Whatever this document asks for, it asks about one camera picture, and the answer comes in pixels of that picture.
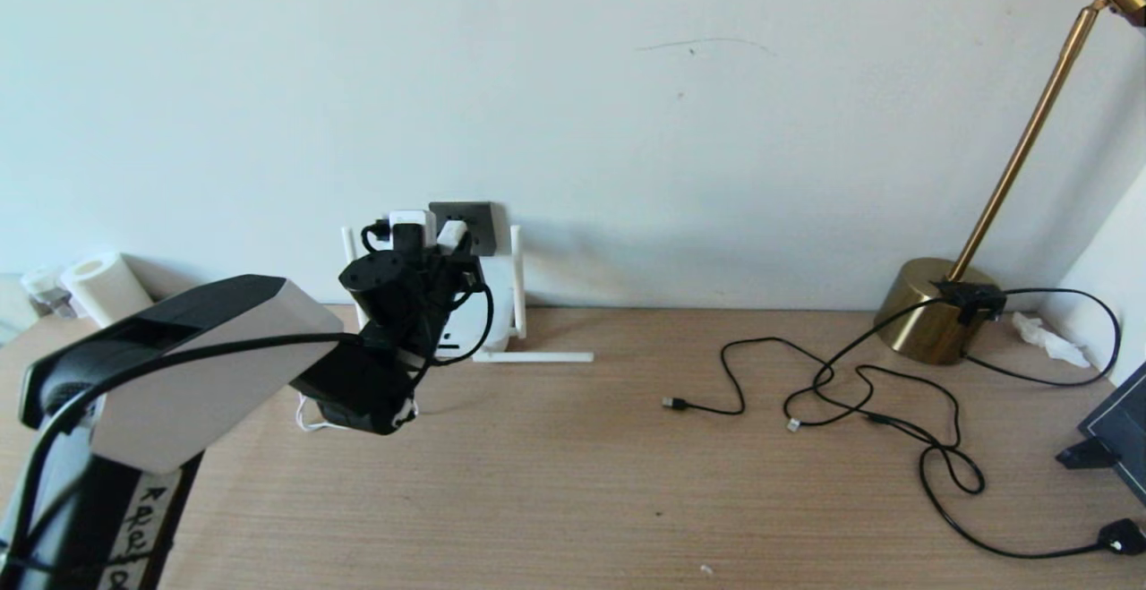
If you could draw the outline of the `white router with antennas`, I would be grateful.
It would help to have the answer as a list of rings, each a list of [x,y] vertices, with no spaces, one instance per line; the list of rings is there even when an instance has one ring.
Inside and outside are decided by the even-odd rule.
[[[488,364],[586,364],[592,363],[591,352],[524,352],[513,349],[515,340],[527,337],[525,244],[521,226],[508,226],[507,251],[482,257],[484,283],[492,292],[492,320],[487,321],[487,302],[482,294],[472,296],[450,316],[446,338],[462,338],[463,352],[476,340],[482,345],[470,357]]]

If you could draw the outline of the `white paper roll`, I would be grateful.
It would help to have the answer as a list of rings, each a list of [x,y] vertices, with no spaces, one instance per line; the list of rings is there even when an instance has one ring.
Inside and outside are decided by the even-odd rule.
[[[119,252],[86,257],[64,269],[60,281],[100,329],[154,305],[151,296]]]

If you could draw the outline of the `small clear container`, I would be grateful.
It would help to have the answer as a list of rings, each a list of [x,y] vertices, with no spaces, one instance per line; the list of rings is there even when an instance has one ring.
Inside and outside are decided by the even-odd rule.
[[[34,302],[37,310],[44,312],[45,315],[50,312],[61,318],[74,318],[77,312],[73,308],[73,297],[63,286],[61,275],[62,269],[58,267],[25,272],[21,275],[21,288]]]

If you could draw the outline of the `brass desk lamp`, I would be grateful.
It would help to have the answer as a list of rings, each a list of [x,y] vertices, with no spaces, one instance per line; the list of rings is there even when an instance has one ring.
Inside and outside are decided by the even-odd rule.
[[[1039,141],[1102,13],[1113,13],[1131,26],[1146,30],[1146,0],[1090,0],[1081,8],[1057,52],[1055,66],[1049,72],[1033,113],[957,259],[916,257],[902,263],[896,273],[873,320],[876,336],[892,351],[923,364],[957,364],[966,357],[986,322],[1005,309],[1008,296],[971,263]]]

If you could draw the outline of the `crumpled white tissue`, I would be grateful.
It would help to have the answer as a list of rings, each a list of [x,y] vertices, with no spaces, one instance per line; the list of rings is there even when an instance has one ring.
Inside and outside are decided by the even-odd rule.
[[[1081,367],[1082,369],[1091,367],[1089,357],[1085,356],[1080,346],[1065,340],[1063,337],[1045,328],[1043,320],[1026,316],[1022,312],[1014,312],[1012,313],[1012,325],[1022,341],[1031,346],[1038,346],[1047,353],[1047,357]]]

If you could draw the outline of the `grey wall socket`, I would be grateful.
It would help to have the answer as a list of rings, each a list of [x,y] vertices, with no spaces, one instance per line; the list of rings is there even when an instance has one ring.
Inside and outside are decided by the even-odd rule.
[[[466,225],[471,254],[492,257],[499,252],[499,230],[490,200],[434,200],[429,209],[435,218],[439,243],[445,239],[446,226],[460,221]]]

